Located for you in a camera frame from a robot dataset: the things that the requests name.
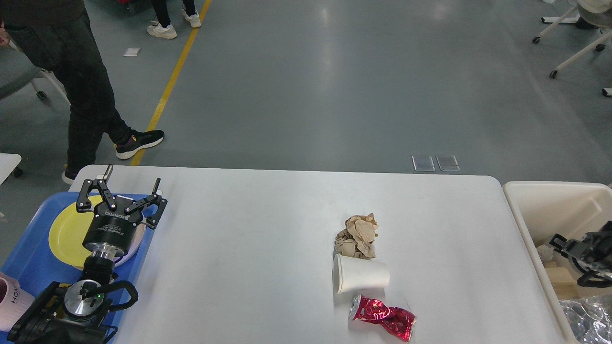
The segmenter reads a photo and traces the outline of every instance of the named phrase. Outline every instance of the pink cup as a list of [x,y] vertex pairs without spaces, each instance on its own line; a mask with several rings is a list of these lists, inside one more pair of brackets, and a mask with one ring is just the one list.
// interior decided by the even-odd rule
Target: pink cup
[[19,282],[0,272],[0,331],[8,332],[34,302]]

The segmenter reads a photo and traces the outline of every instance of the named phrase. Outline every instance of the blue tray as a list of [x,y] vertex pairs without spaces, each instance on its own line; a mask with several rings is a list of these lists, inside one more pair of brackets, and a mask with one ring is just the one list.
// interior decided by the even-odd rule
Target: blue tray
[[[123,195],[134,200],[140,200],[145,195]],[[26,231],[17,242],[7,261],[0,267],[0,271],[19,281],[21,289],[38,296],[53,281],[60,283],[75,283],[81,276],[81,271],[73,266],[59,261],[49,248],[49,230],[55,218],[67,206],[77,201],[78,192],[60,192],[47,198],[39,207]],[[150,216],[156,207],[146,209],[143,214]],[[136,282],[138,272],[147,254],[153,232],[146,229],[140,247],[134,256],[118,266],[114,271],[119,275],[118,280]],[[126,291],[116,291],[110,294],[113,304],[124,303],[129,300]],[[119,327],[123,311],[109,313],[104,324]],[[11,343],[7,341],[8,332],[0,331],[0,344]]]

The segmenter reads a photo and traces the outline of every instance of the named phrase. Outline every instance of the white bin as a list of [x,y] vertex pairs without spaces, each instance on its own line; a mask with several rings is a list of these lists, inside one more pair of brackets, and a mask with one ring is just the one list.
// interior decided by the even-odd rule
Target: white bin
[[[578,343],[536,247],[548,242],[556,233],[567,239],[580,239],[584,233],[598,231],[612,220],[612,189],[607,185],[592,183],[508,182],[504,185],[504,193],[565,341]],[[567,267],[576,279],[580,276],[566,259],[559,255],[555,257],[558,266]],[[612,288],[577,286],[576,289],[580,297],[612,294]]]

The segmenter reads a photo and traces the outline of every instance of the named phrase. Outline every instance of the black pants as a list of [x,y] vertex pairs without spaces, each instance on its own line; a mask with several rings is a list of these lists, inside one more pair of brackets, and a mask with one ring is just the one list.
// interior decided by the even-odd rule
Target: black pants
[[[168,15],[168,6],[166,6],[166,0],[151,0],[151,5],[153,5],[153,10],[155,11],[155,15],[157,16],[157,21],[164,28],[170,25],[170,16]],[[183,0],[183,5],[185,5],[185,12],[187,15],[195,14],[195,5],[193,0]]]
[[70,171],[76,173],[95,162],[102,134],[107,133],[114,143],[125,143],[130,127],[114,107],[113,88],[87,11],[63,24],[16,27],[8,22],[5,27],[35,66],[52,71],[64,85],[70,101],[67,152]]

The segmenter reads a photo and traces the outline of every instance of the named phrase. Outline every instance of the crushed soda can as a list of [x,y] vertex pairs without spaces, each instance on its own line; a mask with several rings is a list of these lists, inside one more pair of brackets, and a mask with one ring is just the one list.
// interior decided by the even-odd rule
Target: crushed soda can
[[407,342],[412,334],[416,317],[399,307],[387,307],[382,301],[361,294],[355,296],[349,319],[359,319],[371,324],[380,324],[388,333]]

